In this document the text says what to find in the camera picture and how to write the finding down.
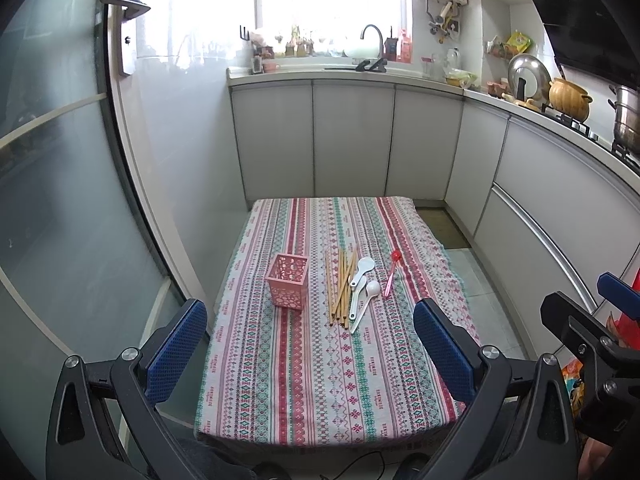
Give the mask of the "black kitchen faucet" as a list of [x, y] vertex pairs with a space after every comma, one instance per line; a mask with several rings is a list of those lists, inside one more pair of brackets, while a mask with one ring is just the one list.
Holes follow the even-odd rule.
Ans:
[[360, 72], [386, 73], [387, 60], [381, 29], [367, 24], [360, 35], [361, 49], [358, 51], [357, 70]]

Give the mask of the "pink perforated utensil basket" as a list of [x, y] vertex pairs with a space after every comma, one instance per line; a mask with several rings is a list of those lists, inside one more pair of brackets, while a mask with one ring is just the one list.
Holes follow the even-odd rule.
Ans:
[[308, 302], [308, 270], [306, 256], [280, 252], [266, 276], [271, 301], [275, 307], [304, 310]]

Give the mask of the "knife block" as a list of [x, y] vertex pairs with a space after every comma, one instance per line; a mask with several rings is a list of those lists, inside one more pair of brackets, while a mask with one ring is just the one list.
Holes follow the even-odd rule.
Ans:
[[384, 41], [384, 58], [387, 61], [395, 62], [397, 60], [397, 44], [398, 38], [394, 36], [393, 29], [390, 28], [390, 34]]

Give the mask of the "stainless steel pot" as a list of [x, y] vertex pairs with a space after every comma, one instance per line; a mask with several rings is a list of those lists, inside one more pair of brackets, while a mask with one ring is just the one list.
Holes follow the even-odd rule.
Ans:
[[625, 86], [608, 86], [615, 100], [608, 104], [615, 112], [614, 140], [632, 154], [640, 154], [639, 91]]

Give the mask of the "white soup spoon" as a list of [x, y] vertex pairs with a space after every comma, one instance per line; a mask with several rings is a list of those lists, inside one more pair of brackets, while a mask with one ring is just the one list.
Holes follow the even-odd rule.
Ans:
[[359, 325], [361, 323], [363, 315], [367, 312], [367, 308], [369, 307], [369, 304], [371, 303], [371, 301], [374, 298], [380, 296], [381, 292], [382, 292], [382, 287], [381, 287], [381, 284], [378, 281], [373, 280], [373, 281], [370, 281], [367, 284], [367, 286], [366, 286], [366, 300], [364, 300], [362, 308], [358, 312], [355, 322], [353, 322], [352, 325], [350, 326], [350, 333], [351, 334], [356, 333], [356, 330], [358, 330], [358, 327], [359, 327]]

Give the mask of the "striped patterned tablecloth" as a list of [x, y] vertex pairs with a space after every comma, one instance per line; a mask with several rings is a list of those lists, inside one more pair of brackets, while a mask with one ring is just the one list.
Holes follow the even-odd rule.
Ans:
[[[356, 333], [329, 326], [326, 251], [334, 295], [338, 248], [371, 257], [387, 298], [371, 301]], [[306, 256], [304, 310], [275, 307], [266, 276], [275, 255]], [[473, 325], [444, 246], [410, 198], [270, 198], [254, 205], [228, 266], [207, 349], [195, 433], [230, 442], [315, 448], [411, 440], [463, 413], [413, 326], [434, 300]]]

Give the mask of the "steel pot lid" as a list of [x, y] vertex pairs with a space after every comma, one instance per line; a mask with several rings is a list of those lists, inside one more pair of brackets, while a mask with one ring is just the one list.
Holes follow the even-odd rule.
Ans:
[[514, 91], [515, 99], [547, 102], [551, 86], [551, 77], [538, 58], [521, 53], [511, 58], [508, 66], [508, 83]]

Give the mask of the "red plastic spoon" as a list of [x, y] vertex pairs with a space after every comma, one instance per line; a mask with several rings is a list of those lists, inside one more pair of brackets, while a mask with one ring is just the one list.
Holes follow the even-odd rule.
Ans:
[[386, 285], [383, 292], [383, 297], [387, 298], [390, 296], [390, 292], [392, 291], [393, 281], [395, 276], [395, 271], [401, 263], [402, 255], [399, 249], [394, 249], [390, 254], [390, 272], [388, 272], [388, 277], [386, 281]]

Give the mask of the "brown clay pot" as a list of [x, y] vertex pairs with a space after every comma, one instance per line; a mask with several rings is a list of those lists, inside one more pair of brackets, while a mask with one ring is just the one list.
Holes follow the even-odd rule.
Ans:
[[554, 78], [550, 84], [548, 100], [555, 110], [578, 122], [585, 122], [589, 117], [592, 97], [574, 82]]

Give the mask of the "black range hood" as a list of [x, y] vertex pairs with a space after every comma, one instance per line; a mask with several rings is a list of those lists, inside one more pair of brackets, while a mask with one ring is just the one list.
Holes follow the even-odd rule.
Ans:
[[556, 62], [639, 88], [639, 0], [533, 0]]

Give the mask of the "white base cabinets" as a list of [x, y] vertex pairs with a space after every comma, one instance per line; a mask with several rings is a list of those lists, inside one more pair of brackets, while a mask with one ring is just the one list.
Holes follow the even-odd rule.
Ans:
[[594, 136], [435, 81], [316, 70], [228, 80], [245, 197], [405, 196], [471, 243], [525, 348], [560, 290], [599, 321], [639, 267], [639, 177]]

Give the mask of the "small white rice paddle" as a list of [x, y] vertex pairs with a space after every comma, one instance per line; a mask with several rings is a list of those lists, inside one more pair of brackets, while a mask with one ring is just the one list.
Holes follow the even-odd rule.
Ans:
[[349, 307], [349, 314], [348, 314], [348, 319], [350, 322], [354, 322], [356, 320], [359, 297], [363, 289], [366, 288], [367, 281], [368, 281], [367, 277], [363, 275], [358, 281], [354, 291], [352, 292], [352, 300], [350, 300], [350, 307]]

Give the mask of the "large white rice paddle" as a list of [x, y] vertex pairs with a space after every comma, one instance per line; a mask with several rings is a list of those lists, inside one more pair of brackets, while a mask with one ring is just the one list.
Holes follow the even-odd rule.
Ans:
[[356, 265], [356, 273], [349, 283], [351, 288], [356, 288], [360, 280], [375, 268], [375, 262], [371, 257], [360, 258]]

